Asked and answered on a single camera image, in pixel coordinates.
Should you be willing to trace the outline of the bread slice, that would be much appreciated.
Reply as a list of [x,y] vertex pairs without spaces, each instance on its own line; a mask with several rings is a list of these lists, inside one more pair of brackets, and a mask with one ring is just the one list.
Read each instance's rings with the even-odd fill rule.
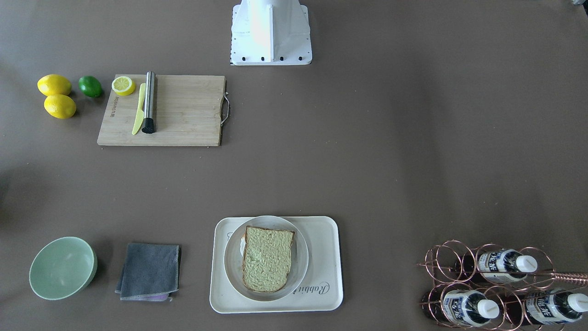
[[285,287],[294,239],[295,232],[291,230],[246,226],[242,280],[248,290],[274,293]]

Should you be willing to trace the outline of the white round plate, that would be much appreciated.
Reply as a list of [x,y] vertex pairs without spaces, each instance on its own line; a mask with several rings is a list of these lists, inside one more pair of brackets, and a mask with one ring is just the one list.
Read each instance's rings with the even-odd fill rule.
[[[270,229],[285,229],[295,232],[292,245],[292,266],[288,280],[280,291],[274,293],[259,293],[248,290],[243,284],[242,258],[244,249],[244,233],[246,226]],[[310,251],[301,228],[291,221],[277,216],[259,216],[249,219],[233,231],[227,242],[224,253],[224,267],[233,288],[242,296],[258,302],[270,302],[290,295],[302,283],[310,263]]]

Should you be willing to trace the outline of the cream rabbit tray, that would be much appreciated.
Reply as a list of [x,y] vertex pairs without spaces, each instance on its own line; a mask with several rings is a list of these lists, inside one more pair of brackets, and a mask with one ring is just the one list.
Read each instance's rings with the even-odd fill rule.
[[306,238],[310,263],[302,283],[286,297],[258,302],[239,294],[230,284],[224,267],[229,237],[239,225],[254,217],[228,217],[215,228],[209,301],[219,314],[331,311],[344,299],[339,229],[328,216],[283,217],[301,228]]

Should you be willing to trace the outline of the wooden cutting board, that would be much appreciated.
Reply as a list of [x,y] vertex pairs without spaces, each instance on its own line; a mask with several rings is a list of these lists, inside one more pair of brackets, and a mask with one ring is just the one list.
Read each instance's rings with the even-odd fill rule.
[[111,92],[97,144],[158,147],[220,144],[225,77],[158,74],[154,90],[156,131],[153,134],[132,134],[139,90],[128,96]]

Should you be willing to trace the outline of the steel muddler black tip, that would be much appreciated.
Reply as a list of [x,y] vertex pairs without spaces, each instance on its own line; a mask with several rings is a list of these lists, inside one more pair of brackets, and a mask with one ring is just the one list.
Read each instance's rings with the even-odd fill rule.
[[155,129],[155,120],[153,117],[154,96],[156,86],[156,74],[153,71],[147,71],[145,100],[143,106],[143,122],[141,131],[146,134],[153,134]]

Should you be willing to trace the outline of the yellow plastic knife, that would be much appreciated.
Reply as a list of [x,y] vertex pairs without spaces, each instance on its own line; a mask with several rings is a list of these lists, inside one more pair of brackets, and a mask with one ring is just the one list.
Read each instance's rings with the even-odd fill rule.
[[147,85],[145,83],[142,83],[139,86],[138,105],[137,105],[137,109],[136,109],[136,113],[135,113],[134,126],[131,130],[132,135],[138,134],[138,131],[141,129],[141,126],[143,124],[143,120],[144,120],[143,107],[144,107],[145,96],[146,96],[146,88],[147,88]]

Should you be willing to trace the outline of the grey folded cloth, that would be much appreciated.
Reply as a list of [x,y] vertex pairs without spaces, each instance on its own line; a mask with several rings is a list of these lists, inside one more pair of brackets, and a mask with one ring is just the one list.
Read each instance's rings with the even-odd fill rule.
[[181,246],[129,243],[115,293],[122,301],[164,302],[179,290]]

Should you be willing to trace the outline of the halved lemon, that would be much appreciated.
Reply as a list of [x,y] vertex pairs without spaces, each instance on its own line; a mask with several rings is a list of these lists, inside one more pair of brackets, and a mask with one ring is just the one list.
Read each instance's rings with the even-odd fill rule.
[[132,78],[120,76],[112,81],[111,88],[118,96],[129,96],[135,91],[136,84]]

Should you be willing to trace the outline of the green lime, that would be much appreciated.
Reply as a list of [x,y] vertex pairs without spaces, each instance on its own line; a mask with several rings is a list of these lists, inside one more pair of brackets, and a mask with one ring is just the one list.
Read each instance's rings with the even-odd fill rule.
[[99,80],[95,77],[86,75],[79,79],[78,87],[82,94],[87,97],[97,98],[102,95],[103,89]]

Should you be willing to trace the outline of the tea bottle front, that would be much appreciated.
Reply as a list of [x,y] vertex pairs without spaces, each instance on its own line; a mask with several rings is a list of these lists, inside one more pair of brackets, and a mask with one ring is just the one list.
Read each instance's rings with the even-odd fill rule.
[[498,304],[480,291],[430,291],[421,299],[424,315],[445,325],[482,327],[501,314]]

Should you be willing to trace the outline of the tea bottle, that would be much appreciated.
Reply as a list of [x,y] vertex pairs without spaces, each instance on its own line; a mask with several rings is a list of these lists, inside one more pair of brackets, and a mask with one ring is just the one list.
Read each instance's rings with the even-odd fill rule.
[[471,281],[476,285],[504,285],[516,283],[537,271],[537,260],[514,249],[484,251],[477,255],[459,257],[451,271],[458,280]]
[[587,295],[561,289],[508,296],[503,301],[513,325],[569,324],[581,320],[588,310]]
[[480,291],[430,291],[421,299],[424,315],[445,325],[482,327],[501,314],[498,304]]

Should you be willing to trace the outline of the tea bottle middle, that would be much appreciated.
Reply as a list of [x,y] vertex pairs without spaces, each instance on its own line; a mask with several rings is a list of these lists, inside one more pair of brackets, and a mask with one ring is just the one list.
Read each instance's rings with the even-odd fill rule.
[[459,257],[451,271],[458,280],[471,281],[476,285],[504,285],[516,283],[537,271],[537,260],[514,249],[484,251],[477,255]]

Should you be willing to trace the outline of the yellow lemon near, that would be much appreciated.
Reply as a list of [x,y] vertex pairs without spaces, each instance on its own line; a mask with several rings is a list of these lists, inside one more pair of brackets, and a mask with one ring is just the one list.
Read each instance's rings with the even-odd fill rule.
[[46,97],[44,109],[57,119],[69,119],[76,113],[76,103],[71,97],[56,94]]

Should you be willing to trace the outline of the yellow lemon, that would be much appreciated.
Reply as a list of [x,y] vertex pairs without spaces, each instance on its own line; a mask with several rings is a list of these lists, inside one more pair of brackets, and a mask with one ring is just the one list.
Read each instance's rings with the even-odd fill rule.
[[76,103],[71,97],[56,94],[46,97],[44,109],[57,119],[69,119],[76,113]]
[[72,90],[71,82],[59,74],[48,74],[40,78],[36,85],[44,96],[69,96]]

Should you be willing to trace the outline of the green ceramic bowl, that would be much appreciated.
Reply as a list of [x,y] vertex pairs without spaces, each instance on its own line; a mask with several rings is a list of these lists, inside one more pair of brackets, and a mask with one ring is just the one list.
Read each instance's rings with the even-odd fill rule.
[[82,238],[62,237],[36,254],[29,269],[29,285],[42,299],[62,300],[86,288],[96,271],[95,250]]

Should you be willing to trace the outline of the yellow lemon far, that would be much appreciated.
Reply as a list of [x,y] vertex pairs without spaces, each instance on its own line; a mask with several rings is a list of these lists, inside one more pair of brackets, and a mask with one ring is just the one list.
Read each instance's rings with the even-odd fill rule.
[[36,85],[44,96],[69,96],[72,90],[71,82],[59,74],[48,74],[40,78]]

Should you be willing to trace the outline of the tea bottle back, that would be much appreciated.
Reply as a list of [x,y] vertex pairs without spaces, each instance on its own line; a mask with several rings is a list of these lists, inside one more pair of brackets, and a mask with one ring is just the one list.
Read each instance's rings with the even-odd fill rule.
[[508,296],[503,301],[513,325],[569,324],[581,320],[588,310],[587,295],[561,289]]

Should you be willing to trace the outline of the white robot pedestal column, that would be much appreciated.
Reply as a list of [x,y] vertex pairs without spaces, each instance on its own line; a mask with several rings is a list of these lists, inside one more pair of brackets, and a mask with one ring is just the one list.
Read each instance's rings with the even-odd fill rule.
[[231,32],[231,65],[312,62],[309,11],[298,0],[243,0],[232,9]]

